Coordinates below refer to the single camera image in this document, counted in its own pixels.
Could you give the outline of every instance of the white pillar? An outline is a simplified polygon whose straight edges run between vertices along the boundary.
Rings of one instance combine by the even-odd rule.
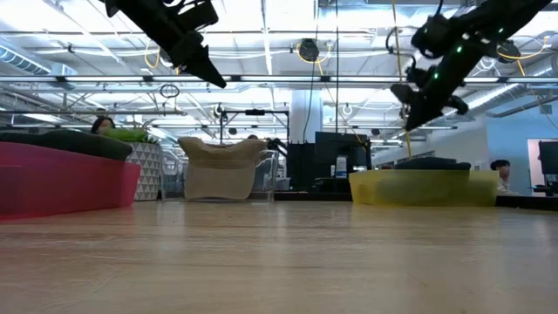
[[[294,144],[316,143],[316,132],[322,132],[323,102],[320,90],[294,90],[290,102],[290,142]]]

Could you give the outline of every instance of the ceiling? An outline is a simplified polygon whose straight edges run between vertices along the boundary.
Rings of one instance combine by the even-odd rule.
[[[60,12],[54,7],[58,3]],[[397,58],[386,54],[385,37],[394,25],[391,5],[371,0],[339,0],[338,16],[334,1],[327,0],[214,0],[220,17],[219,23],[202,31],[210,57],[223,75],[320,75],[319,67],[304,63],[296,53],[296,45],[302,38],[317,38],[321,50],[321,66],[326,75],[394,76],[398,75]],[[437,1],[397,1],[397,25],[420,26],[435,12]],[[443,12],[450,17],[459,10],[460,0],[445,1]],[[265,24],[262,4],[265,4]],[[528,68],[554,53],[558,44],[554,21],[556,12],[546,10],[520,30],[513,40],[523,54],[541,50],[547,36],[546,49],[537,56],[524,61]],[[339,27],[337,42],[336,27]],[[415,52],[410,44],[413,29],[399,34],[401,51]],[[122,12],[113,18],[105,15],[104,4],[98,0],[0,0],[0,38],[21,49],[22,53],[39,64],[66,65],[78,75],[174,75],[171,67],[157,58],[158,47],[140,28]],[[403,57],[402,66],[409,62]],[[419,58],[419,67],[428,67],[436,61]],[[0,75],[30,75],[16,67],[0,63]],[[484,58],[470,76],[520,76],[515,64],[503,65]],[[55,104],[72,104],[72,110],[139,111],[135,119],[170,119],[165,124],[215,123],[213,110],[221,104],[228,110],[248,108],[289,110],[293,89],[309,89],[310,85],[289,85],[261,82],[260,84],[231,83],[221,91],[214,86],[200,83],[180,83],[182,93],[176,99],[167,100],[160,93],[158,84],[110,84],[80,83],[72,92],[52,90],[47,84],[13,84],[21,91]],[[325,105],[324,123],[335,116],[332,107],[337,95],[335,86],[330,92],[321,89]],[[354,85],[339,90],[340,106],[350,108],[344,117],[351,124],[400,124],[400,104],[387,89],[389,85]],[[107,92],[121,89],[119,92]],[[457,95],[472,95],[483,86],[471,85],[461,88]],[[187,116],[162,116],[141,114],[141,111],[174,108]],[[118,115],[126,123],[126,115]],[[239,116],[235,123],[243,125],[269,125],[277,129],[260,130],[262,136],[286,137],[280,122],[272,116]],[[254,129],[239,130],[235,138],[254,133]],[[169,128],[174,137],[192,134],[211,139],[218,130],[201,130],[192,127]]]

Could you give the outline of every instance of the blue wall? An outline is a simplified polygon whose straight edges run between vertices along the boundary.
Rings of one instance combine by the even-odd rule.
[[[499,106],[497,112],[525,105],[533,100],[533,96],[516,99]],[[550,118],[558,125],[558,102],[552,105],[553,114]],[[512,164],[510,189],[523,195],[531,195],[532,191],[528,189],[530,177],[527,140],[558,139],[558,130],[541,114],[539,107],[536,107],[506,118],[487,118],[487,138],[491,160],[505,159]]]

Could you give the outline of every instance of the wall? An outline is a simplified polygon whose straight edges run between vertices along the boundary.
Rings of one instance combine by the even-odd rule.
[[[498,107],[499,112],[533,101],[533,96],[514,100]],[[558,102],[552,103],[550,118],[558,125]],[[531,195],[529,174],[529,139],[557,139],[558,129],[540,113],[538,107],[516,113],[506,118],[487,118],[488,145],[491,160],[505,159],[512,164],[510,189],[523,195]]]
[[[485,118],[479,116],[475,121],[459,123],[457,130],[434,131],[426,142],[413,142],[412,154],[434,151],[436,157],[466,161],[481,169],[489,168],[490,153],[487,142]],[[392,149],[376,154],[375,165],[407,157],[407,148]]]

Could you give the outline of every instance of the person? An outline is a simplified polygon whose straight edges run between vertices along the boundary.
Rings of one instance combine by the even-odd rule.
[[[114,125],[114,121],[112,121],[111,118],[109,118],[109,117],[99,117],[93,123],[93,126],[91,128],[91,133],[98,134],[98,135],[103,135],[103,134],[105,134],[106,130],[112,129],[112,128],[116,128],[116,125]]]
[[[509,170],[511,164],[507,160],[495,160],[490,168],[498,171],[500,179],[498,180],[498,195],[520,196],[521,194],[509,189]]]

